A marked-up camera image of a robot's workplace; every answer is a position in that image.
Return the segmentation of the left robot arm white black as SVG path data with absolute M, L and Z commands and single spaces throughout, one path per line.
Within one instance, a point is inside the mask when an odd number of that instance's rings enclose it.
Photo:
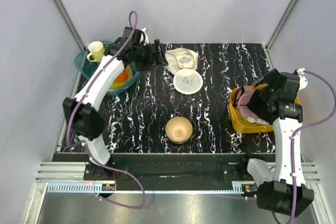
M 98 68 L 82 90 L 74 98 L 64 99 L 67 146 L 74 148 L 82 145 L 86 148 L 89 155 L 88 179 L 107 180 L 116 174 L 102 137 L 104 119 L 99 114 L 101 102 L 110 86 L 132 63 L 138 71 L 166 65 L 164 53 L 158 39 L 150 43 L 146 28 L 125 27 L 121 37 L 103 48 Z

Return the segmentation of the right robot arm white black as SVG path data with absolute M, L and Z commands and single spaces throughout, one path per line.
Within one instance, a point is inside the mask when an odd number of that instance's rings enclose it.
M 295 99 L 308 85 L 304 69 L 293 73 L 272 70 L 253 82 L 257 89 L 247 103 L 250 111 L 273 126 L 276 139 L 275 168 L 251 158 L 238 167 L 244 180 L 254 179 L 258 186 L 257 206 L 273 214 L 289 216 L 289 222 L 298 217 L 314 200 L 313 190 L 307 188 L 301 166 L 300 130 L 303 109 Z

